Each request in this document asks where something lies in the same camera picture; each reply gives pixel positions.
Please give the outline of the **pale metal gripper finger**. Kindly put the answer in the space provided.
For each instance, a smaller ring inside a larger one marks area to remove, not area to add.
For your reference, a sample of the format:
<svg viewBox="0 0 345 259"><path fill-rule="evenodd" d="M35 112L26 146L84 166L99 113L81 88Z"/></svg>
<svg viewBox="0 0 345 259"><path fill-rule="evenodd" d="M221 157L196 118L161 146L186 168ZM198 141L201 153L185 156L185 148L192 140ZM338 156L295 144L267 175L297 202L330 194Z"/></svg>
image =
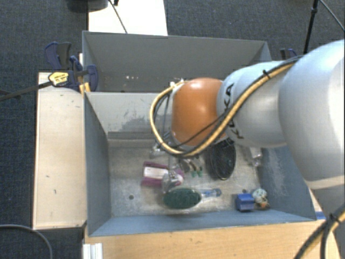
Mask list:
<svg viewBox="0 0 345 259"><path fill-rule="evenodd" d="M183 176L181 176L175 171L170 171L168 175L169 175L169 183L172 186L180 186L184 182Z"/></svg>
<svg viewBox="0 0 345 259"><path fill-rule="evenodd" d="M162 192L167 193L175 185L175 178L169 174L165 174L162 178Z"/></svg>

